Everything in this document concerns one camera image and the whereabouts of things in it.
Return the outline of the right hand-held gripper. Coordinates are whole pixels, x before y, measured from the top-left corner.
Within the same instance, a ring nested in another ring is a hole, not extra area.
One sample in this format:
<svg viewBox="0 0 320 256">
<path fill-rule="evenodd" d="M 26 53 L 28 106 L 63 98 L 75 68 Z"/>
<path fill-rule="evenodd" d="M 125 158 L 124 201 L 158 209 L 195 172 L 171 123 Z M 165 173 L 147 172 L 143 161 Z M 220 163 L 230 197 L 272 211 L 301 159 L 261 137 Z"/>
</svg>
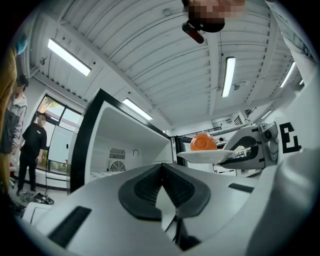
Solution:
<svg viewBox="0 0 320 256">
<path fill-rule="evenodd" d="M 249 235 L 246 256 L 306 256 L 317 253 L 320 230 L 320 75 L 304 89 L 279 127 L 284 159 L 278 164 L 262 215 Z M 266 166 L 259 146 L 245 148 L 219 163 L 225 169 Z"/>
</svg>

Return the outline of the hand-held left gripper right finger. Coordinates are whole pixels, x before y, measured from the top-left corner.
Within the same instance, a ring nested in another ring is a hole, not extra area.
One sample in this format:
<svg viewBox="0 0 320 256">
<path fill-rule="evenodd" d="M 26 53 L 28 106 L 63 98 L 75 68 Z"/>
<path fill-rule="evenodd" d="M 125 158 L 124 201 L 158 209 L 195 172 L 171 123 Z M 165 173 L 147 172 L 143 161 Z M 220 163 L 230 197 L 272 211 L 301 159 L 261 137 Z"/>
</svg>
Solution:
<svg viewBox="0 0 320 256">
<path fill-rule="evenodd" d="M 208 240 L 241 209 L 257 179 L 162 164 L 162 255 Z"/>
</svg>

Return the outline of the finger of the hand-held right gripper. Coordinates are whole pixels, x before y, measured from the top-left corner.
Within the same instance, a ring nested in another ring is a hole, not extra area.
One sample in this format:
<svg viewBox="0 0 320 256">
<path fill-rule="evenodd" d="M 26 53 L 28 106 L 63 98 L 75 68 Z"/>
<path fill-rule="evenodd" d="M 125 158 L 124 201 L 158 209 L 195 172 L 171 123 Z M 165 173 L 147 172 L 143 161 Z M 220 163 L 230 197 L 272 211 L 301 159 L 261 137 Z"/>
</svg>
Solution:
<svg viewBox="0 0 320 256">
<path fill-rule="evenodd" d="M 261 142 L 259 129 L 256 125 L 250 125 L 240 128 L 225 144 L 226 150 L 235 151 L 236 148 L 242 146 L 249 148 Z"/>
</svg>

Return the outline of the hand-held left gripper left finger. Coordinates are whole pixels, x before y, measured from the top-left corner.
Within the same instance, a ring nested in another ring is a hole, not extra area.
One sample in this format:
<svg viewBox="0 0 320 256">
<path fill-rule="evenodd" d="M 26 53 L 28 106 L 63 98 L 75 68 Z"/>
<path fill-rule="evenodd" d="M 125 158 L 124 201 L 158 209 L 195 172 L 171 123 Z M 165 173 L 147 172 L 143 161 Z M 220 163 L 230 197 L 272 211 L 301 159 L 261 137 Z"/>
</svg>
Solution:
<svg viewBox="0 0 320 256">
<path fill-rule="evenodd" d="M 160 221 L 140 220 L 121 205 L 119 188 L 149 165 L 99 178 L 54 205 L 22 230 L 45 256 L 177 256 Z"/>
</svg>

